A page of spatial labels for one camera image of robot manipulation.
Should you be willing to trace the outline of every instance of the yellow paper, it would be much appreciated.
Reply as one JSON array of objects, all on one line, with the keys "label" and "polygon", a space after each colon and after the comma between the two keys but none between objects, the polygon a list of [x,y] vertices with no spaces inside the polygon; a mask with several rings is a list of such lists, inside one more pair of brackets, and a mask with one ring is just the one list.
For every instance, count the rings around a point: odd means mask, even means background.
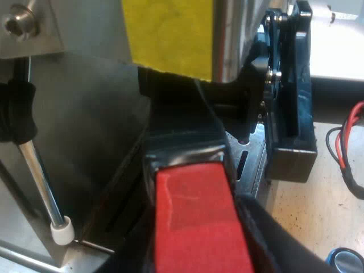
[{"label": "yellow paper", "polygon": [[210,81],[213,0],[122,0],[133,63]]}]

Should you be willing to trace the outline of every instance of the black foam grip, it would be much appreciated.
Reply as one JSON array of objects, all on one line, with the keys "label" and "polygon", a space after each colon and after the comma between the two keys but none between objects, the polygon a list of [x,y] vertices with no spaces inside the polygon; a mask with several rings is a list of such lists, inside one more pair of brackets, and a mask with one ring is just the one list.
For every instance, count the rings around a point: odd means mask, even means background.
[{"label": "black foam grip", "polygon": [[32,116],[36,88],[30,82],[21,80],[9,81],[8,88],[7,127],[11,140],[20,145],[32,140],[38,132]]}]

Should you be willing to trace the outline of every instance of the stainless steel panel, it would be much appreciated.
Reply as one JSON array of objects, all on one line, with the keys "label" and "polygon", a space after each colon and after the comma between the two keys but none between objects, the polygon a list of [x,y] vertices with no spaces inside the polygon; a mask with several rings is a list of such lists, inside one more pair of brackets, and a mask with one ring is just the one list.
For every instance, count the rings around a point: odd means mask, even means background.
[{"label": "stainless steel panel", "polygon": [[55,17],[49,0],[1,0],[0,18],[10,12],[13,4],[21,4],[31,10],[38,21],[39,33],[28,40],[18,42],[0,28],[0,59],[31,56],[63,51]]},{"label": "stainless steel panel", "polygon": [[8,246],[3,247],[0,245],[0,256],[8,259],[4,261],[8,268],[15,267],[13,264],[14,262],[19,263],[26,267],[20,267],[22,269],[21,272],[26,273],[34,272],[33,270],[42,273],[94,272],[109,257],[109,255],[106,253],[90,249],[89,247],[80,245],[78,243],[73,243],[68,248],[63,264],[60,267],[42,262],[40,259],[32,258],[29,255],[24,255],[17,252],[16,250],[11,250],[11,247]]},{"label": "stainless steel panel", "polygon": [[213,29],[213,81],[236,79],[270,0],[216,1]]},{"label": "stainless steel panel", "polygon": [[[0,71],[11,68],[11,62],[0,61]],[[11,74],[1,76],[6,82]],[[31,79],[37,87],[34,118],[39,133],[34,141],[55,198],[72,219],[77,236],[142,133],[149,100],[139,94],[137,68],[116,61],[70,53],[33,57]],[[49,219],[25,160],[10,143],[0,144],[0,160],[14,178],[20,199],[29,203],[22,210],[36,211],[28,221],[58,265],[67,248],[52,242]],[[4,235],[5,242],[14,236]]]},{"label": "stainless steel panel", "polygon": [[66,51],[131,62],[121,0],[51,0]]}]

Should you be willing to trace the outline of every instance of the black fabric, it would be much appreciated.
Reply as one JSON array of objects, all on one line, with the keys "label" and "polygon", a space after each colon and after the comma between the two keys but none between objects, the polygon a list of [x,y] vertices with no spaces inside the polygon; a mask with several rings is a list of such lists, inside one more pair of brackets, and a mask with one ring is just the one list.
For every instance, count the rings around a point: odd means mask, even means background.
[{"label": "black fabric", "polygon": [[35,87],[27,81],[11,80],[1,85],[0,141],[20,145],[32,140],[37,128],[32,117]]},{"label": "black fabric", "polygon": [[[238,197],[236,206],[255,272],[336,272],[290,236],[252,196]],[[264,261],[269,267],[262,266]]]}]

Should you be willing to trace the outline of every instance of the cable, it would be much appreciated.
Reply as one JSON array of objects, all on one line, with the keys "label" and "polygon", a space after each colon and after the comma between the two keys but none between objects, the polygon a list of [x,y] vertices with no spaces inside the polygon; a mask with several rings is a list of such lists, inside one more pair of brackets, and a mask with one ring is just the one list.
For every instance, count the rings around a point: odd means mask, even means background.
[{"label": "cable", "polygon": [[[361,113],[362,108],[364,107],[364,101],[357,103],[350,112],[350,115],[347,119],[344,120],[341,127],[332,128],[326,134],[326,146],[333,157],[333,159],[340,165],[342,178],[349,191],[358,199],[364,200],[364,187],[361,187],[357,184],[353,177],[353,173],[351,172],[349,159],[348,159],[348,143],[349,136],[351,133],[351,128],[355,126],[360,117],[358,114]],[[335,140],[335,148],[336,154],[333,152],[330,146],[329,138],[332,132],[339,131]]]},{"label": "cable", "polygon": [[331,146],[330,146],[330,135],[335,131],[341,131],[341,127],[335,127],[328,131],[328,133],[326,134],[326,146],[327,146],[331,156],[333,157],[333,159],[337,162],[337,164],[340,164],[339,159],[337,158],[337,156],[335,155],[334,151],[331,149]]}]

